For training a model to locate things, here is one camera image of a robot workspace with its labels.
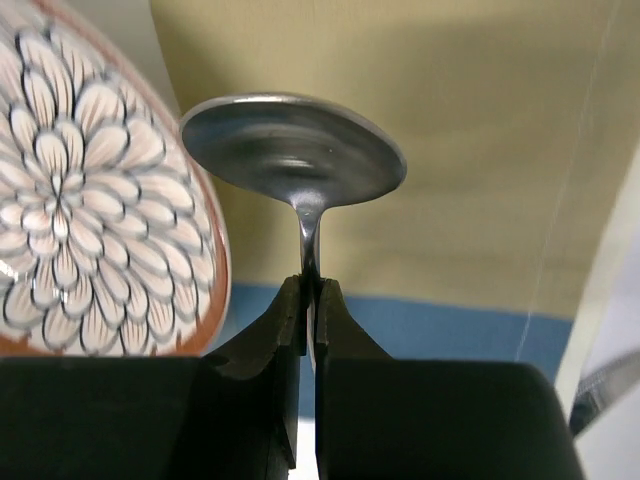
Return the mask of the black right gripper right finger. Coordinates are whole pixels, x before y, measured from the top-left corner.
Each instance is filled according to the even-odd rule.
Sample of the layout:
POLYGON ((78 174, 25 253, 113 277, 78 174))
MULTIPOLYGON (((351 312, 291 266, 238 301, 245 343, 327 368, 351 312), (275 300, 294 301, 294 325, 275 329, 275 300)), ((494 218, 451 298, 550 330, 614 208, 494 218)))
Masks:
POLYGON ((555 390, 531 365, 395 359, 334 280, 317 301, 314 353, 323 479, 583 477, 555 390))

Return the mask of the silver table knife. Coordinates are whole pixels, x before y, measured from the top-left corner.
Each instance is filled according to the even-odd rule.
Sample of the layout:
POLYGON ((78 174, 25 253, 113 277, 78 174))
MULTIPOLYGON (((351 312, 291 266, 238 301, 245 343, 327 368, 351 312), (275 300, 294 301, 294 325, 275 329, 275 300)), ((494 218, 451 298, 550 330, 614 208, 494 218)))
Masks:
POLYGON ((581 380, 569 418, 577 437, 602 412, 639 384, 639 351, 633 351, 581 380))

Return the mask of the silver spoon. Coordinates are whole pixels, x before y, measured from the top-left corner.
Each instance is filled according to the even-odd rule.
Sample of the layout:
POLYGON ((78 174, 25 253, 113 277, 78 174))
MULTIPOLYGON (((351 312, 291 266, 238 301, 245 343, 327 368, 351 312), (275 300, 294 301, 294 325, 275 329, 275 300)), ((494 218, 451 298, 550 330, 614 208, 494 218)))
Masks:
POLYGON ((313 351, 322 289, 322 215, 396 190, 407 174, 399 146, 346 107, 285 93, 204 101, 184 115, 180 132, 185 150, 207 172, 294 209, 307 343, 313 351))

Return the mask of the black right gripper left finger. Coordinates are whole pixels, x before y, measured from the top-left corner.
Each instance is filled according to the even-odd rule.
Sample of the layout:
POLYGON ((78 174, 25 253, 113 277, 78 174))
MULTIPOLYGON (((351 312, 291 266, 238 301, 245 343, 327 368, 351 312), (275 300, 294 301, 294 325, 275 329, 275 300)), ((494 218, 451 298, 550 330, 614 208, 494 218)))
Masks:
POLYGON ((284 479, 296 465, 301 289, 211 353, 4 357, 5 479, 284 479))

